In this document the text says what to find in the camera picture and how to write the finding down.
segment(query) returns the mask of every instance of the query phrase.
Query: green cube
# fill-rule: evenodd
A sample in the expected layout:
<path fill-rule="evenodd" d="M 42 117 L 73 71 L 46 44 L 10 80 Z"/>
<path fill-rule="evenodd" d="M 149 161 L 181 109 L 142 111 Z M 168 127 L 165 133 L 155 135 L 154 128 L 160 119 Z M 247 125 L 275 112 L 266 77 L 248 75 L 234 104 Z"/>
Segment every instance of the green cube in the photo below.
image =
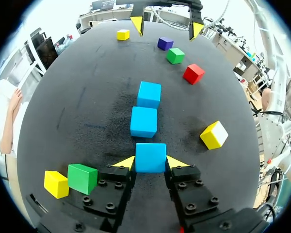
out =
<path fill-rule="evenodd" d="M 180 64 L 181 62 L 183 62 L 184 57 L 185 53 L 178 48 L 169 49 L 166 56 L 167 60 L 171 64 Z"/>
<path fill-rule="evenodd" d="M 68 186 L 89 195 L 97 186 L 97 169 L 82 164 L 69 164 Z"/>

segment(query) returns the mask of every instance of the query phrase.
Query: chair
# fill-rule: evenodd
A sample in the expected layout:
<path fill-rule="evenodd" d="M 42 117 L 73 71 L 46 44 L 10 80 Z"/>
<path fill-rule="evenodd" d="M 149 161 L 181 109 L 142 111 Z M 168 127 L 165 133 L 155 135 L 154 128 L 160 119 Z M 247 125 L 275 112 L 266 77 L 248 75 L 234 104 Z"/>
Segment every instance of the chair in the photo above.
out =
<path fill-rule="evenodd" d="M 85 29 L 83 29 L 83 30 L 81 31 L 81 30 L 80 30 L 80 27 L 81 27 L 81 24 L 80 24 L 80 23 L 77 23 L 77 24 L 76 24 L 76 28 L 77 28 L 79 34 L 84 34 L 84 33 L 86 33 L 88 30 L 91 29 L 91 28 L 85 28 Z"/>

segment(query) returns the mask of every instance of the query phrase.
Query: red cube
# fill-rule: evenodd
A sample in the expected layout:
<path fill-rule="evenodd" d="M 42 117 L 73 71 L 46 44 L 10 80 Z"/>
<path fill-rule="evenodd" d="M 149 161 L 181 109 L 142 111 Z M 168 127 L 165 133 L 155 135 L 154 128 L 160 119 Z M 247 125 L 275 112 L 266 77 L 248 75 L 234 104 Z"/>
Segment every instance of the red cube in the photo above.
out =
<path fill-rule="evenodd" d="M 199 80 L 201 80 L 204 73 L 204 70 L 201 69 L 198 65 L 191 64 L 186 68 L 183 74 L 183 78 L 185 78 L 186 81 L 188 81 L 190 84 L 194 85 Z"/>

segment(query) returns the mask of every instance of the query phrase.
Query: person's hand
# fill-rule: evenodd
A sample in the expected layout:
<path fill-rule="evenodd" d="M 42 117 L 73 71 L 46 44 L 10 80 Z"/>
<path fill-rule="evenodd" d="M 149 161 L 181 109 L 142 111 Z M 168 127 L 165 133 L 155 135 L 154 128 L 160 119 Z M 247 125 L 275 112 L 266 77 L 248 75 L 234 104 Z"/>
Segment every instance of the person's hand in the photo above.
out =
<path fill-rule="evenodd" d="M 21 93 L 21 90 L 17 88 L 14 91 L 12 98 L 10 100 L 9 111 L 14 111 L 22 99 L 23 99 L 23 94 Z"/>

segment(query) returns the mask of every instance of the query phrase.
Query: purple cube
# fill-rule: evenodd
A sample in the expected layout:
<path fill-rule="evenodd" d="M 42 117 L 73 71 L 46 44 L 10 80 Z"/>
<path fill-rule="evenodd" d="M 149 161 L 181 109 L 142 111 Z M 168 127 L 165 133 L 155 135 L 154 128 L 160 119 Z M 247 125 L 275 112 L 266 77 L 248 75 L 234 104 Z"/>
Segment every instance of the purple cube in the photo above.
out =
<path fill-rule="evenodd" d="M 174 41 L 167 38 L 167 37 L 161 37 L 159 38 L 159 42 L 157 43 L 157 47 L 159 47 L 161 50 L 169 50 L 172 48 Z"/>

